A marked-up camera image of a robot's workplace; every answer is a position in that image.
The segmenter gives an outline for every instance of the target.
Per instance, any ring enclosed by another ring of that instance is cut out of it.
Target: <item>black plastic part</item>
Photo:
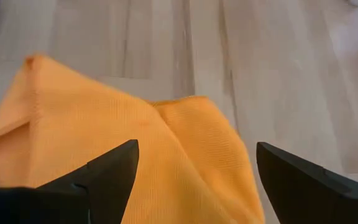
[[[37,189],[0,188],[0,223],[120,223],[138,161],[130,140]]]
[[[358,182],[265,142],[257,165],[281,224],[358,224]]]

